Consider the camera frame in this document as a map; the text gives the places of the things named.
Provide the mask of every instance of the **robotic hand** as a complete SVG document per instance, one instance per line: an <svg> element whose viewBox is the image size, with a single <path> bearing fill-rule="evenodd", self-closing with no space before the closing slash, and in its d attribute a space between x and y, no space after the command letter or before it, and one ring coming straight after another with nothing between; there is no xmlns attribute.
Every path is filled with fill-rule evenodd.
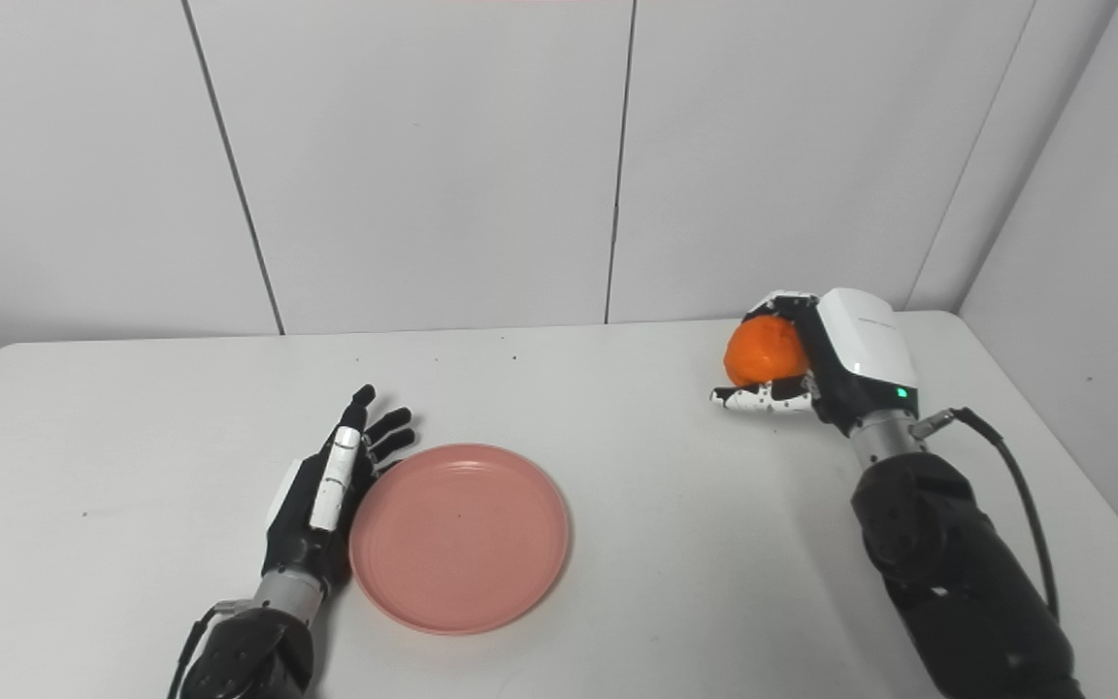
<svg viewBox="0 0 1118 699"><path fill-rule="evenodd" d="M865 554L941 693L1081 698L1033 499L1003 438L968 408L918 421L909 347L881 297L851 289L822 297L777 291L749 311L741 328L761 315L795 328L804 357L785 363L804 370L755 376L743 386L716 388L710 398L736 410L812 408L850 438L864 469L852 509ZM789 344L776 348L788 352ZM973 426L1007 461L1030 514L1050 605L977 509L967 479L923 442L953 421Z"/></svg>
<svg viewBox="0 0 1118 699"><path fill-rule="evenodd" d="M416 442L413 413L396 408L375 424L373 386L351 398L319 452L293 461L266 530L266 560L253 599L220 602L192 625L174 671L170 698L299 699L313 680L310 624L322 602L351 579L348 535L364 492L392 464L394 452ZM183 669L215 615L201 657Z"/></svg>

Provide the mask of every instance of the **orange fruit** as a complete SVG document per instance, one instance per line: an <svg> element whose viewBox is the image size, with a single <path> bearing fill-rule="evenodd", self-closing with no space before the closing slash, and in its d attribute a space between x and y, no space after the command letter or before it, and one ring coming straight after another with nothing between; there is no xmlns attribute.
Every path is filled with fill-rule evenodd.
<svg viewBox="0 0 1118 699"><path fill-rule="evenodd" d="M776 315L758 315L739 324L723 355L727 378L736 386L761 384L808 371L796 329Z"/></svg>

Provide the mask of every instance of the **white table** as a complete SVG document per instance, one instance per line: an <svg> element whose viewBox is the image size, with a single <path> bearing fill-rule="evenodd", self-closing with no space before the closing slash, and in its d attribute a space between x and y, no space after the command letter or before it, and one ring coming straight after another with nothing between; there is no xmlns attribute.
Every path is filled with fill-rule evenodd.
<svg viewBox="0 0 1118 699"><path fill-rule="evenodd" d="M1024 465L1078 679L1118 698L1118 518L963 322L901 323L922 407L976 407ZM352 585L320 624L315 696L938 696L862 551L851 446L812 416L707 403L732 327L0 350L1 698L162 696L191 621L254 591L285 465L366 380L416 409L423 446L537 461L576 535L550 596L480 636L409 631ZM995 453L959 426L930 443L1036 579Z"/></svg>

